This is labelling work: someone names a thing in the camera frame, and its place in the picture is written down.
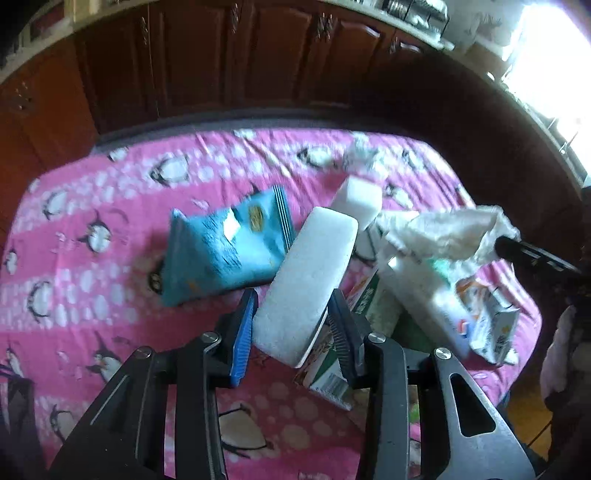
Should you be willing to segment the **white paper towel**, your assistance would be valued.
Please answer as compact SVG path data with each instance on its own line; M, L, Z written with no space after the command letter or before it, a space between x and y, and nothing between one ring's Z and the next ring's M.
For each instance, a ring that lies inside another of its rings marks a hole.
M499 238L521 240L521 232L499 206L442 212L384 211L376 223L394 248L421 260L481 266L497 259L495 243Z

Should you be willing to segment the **green white medicine box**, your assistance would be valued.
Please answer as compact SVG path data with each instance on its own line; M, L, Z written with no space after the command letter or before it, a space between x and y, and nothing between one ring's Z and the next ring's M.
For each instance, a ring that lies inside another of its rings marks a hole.
M360 276L346 296L346 303L353 313L365 317L374 331L386 337L392 336L404 310L402 304L380 279L377 268ZM362 393L353 392L342 376L328 321L322 326L311 354L294 381L346 411L352 411L362 403Z

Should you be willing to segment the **white foam block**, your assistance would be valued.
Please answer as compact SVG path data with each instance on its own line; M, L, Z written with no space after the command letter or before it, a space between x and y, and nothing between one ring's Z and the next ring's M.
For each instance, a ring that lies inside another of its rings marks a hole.
M304 364L332 291L353 252L359 223L329 208L311 210L253 319L253 344L290 368Z

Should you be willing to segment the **blue snack bag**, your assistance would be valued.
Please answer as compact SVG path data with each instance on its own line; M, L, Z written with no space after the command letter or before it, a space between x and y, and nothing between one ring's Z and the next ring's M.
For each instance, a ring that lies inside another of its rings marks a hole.
M173 307L270 283L294 238L280 185L207 215L187 216L174 209L160 271L162 303Z

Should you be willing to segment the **dark wooden kitchen cabinets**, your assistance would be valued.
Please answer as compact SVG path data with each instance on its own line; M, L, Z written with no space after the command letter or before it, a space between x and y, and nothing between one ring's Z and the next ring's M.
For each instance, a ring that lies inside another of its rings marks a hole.
M27 178L101 135L264 110L415 134L527 231L582 208L548 135L498 86L400 27L322 1L147 1L88 21L2 81L1 143L25 156Z

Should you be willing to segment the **small orange white carton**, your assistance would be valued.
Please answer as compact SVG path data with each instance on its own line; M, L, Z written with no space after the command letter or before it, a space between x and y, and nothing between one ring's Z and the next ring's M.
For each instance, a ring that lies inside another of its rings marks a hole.
M492 365L504 364L512 349L520 308L500 288L475 277L460 280L456 292L473 320L468 327L470 349Z

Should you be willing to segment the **small white foam cube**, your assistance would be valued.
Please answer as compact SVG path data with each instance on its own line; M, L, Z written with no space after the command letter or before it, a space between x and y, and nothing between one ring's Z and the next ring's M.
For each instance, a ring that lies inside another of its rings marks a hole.
M355 218L359 231L365 231L383 208L383 191L373 182L349 176L335 193L329 207Z

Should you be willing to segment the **pink penguin tablecloth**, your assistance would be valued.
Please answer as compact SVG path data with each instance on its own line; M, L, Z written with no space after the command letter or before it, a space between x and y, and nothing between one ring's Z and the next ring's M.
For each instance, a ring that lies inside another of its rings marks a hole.
M166 308L148 286L172 209L187 216L283 185L295 227L328 207L356 141L379 148L387 210L473 208L459 178L426 143L344 130L203 132L83 158L35 179L1 257L1 402L32 386L36 435L49 467L85 410L141 345L182 346L235 309L242 291ZM498 404L531 357L542 316L505 262L478 272L521 315L517 364L472 357L466 368ZM296 372L252 350L238 389L218 390L229 479L355 479L363 433L349 414L298 385Z

